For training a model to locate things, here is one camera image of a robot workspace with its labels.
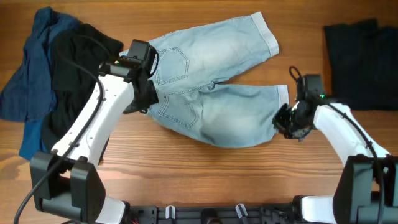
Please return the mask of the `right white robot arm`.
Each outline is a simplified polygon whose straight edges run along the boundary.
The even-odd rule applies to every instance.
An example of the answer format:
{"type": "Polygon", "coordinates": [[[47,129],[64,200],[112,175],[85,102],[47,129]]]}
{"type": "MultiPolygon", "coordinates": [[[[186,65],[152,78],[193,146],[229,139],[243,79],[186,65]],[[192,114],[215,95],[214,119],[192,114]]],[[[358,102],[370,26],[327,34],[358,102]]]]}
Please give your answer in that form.
{"type": "Polygon", "coordinates": [[[284,104],[272,120],[287,139],[313,130],[327,138],[343,164],[333,195],[304,196],[299,219],[308,223],[397,224],[397,157],[373,141],[348,106],[310,95],[284,104]]]}

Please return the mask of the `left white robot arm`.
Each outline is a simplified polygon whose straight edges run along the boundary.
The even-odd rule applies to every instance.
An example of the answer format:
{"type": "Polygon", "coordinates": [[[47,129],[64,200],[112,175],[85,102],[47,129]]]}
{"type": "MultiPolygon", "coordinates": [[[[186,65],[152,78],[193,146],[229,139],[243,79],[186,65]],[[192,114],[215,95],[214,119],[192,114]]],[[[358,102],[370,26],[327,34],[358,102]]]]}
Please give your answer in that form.
{"type": "Polygon", "coordinates": [[[98,69],[96,86],[66,135],[49,154],[30,161],[37,210],[79,223],[127,223],[129,204],[106,194],[97,172],[122,114],[146,113],[159,99],[150,79],[159,56],[112,58],[98,69]]]}

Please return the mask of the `light blue denim shorts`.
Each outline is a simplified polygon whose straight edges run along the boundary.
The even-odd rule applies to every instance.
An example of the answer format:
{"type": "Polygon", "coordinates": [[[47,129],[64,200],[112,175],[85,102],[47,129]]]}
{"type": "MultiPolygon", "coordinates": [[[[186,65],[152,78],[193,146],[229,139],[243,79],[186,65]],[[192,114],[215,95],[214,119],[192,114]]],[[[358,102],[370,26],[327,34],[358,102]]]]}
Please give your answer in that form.
{"type": "Polygon", "coordinates": [[[286,85],[229,80],[279,53],[260,12],[151,40],[159,53],[152,81],[159,101],[148,115],[162,126],[216,147],[253,147],[276,134],[272,119],[289,100],[286,85]]]}

